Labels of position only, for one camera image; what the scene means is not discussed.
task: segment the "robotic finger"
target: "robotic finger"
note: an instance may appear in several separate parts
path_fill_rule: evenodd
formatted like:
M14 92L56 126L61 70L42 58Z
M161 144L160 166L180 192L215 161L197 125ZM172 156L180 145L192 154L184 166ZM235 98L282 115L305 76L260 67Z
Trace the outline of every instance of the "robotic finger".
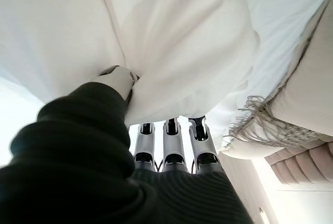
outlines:
M154 123L140 124L134 152L136 169L154 169L155 126Z
M188 172L185 163L181 125L177 118L167 120L163 126L163 172Z
M189 127L189 134L194 154L196 173L224 172L217 159L213 139L209 128L205 124L206 117L189 118L192 125Z

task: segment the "dark knit sleeve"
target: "dark knit sleeve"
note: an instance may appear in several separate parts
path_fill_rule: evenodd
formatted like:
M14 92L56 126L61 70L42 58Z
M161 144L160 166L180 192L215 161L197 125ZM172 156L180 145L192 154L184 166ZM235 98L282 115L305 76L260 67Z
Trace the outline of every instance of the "dark knit sleeve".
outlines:
M154 189L128 179L125 110L101 83L45 105L0 170L0 223L157 223Z

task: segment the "white fabric fold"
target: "white fabric fold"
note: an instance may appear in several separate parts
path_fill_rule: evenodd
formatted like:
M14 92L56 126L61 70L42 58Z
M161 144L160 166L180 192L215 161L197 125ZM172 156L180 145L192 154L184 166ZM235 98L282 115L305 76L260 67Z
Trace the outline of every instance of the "white fabric fold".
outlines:
M47 102L126 66L140 76L128 125L206 114L244 81L259 42L245 0L0 0L0 8L2 78Z

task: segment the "ribbed fabric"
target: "ribbed fabric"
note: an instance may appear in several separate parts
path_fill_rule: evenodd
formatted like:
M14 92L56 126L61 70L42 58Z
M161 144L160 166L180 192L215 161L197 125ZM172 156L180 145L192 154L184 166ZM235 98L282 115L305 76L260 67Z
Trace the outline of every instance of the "ribbed fabric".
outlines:
M154 187L168 223L252 223L224 173L136 169L132 178Z

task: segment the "gray glove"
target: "gray glove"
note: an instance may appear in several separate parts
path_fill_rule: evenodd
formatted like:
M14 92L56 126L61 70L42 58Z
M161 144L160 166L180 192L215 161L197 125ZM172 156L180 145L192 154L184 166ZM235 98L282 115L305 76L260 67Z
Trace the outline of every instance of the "gray glove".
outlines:
M115 89L120 96L129 103L132 96L132 87L139 77L129 69L118 65L104 70L101 75L92 82L108 85Z

